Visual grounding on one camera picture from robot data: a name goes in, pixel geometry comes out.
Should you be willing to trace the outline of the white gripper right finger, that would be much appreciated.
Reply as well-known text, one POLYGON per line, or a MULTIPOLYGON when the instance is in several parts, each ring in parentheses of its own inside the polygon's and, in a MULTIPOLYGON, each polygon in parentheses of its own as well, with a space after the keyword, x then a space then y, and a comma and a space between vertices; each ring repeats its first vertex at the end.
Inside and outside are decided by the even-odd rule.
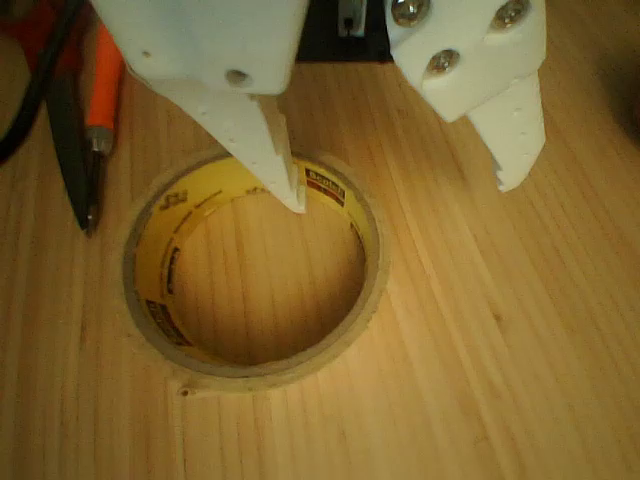
POLYGON ((390 53, 447 122, 466 117, 489 149, 498 188, 529 175, 545 144, 539 69, 543 1, 387 1, 390 53))

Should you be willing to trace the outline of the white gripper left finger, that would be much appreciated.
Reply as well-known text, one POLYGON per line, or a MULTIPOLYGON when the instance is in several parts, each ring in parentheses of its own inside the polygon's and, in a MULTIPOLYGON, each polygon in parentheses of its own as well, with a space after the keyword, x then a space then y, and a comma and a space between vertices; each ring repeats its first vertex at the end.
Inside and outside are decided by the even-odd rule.
POLYGON ((306 209, 277 97, 305 1, 95 1, 130 71, 192 117, 284 206, 306 209))

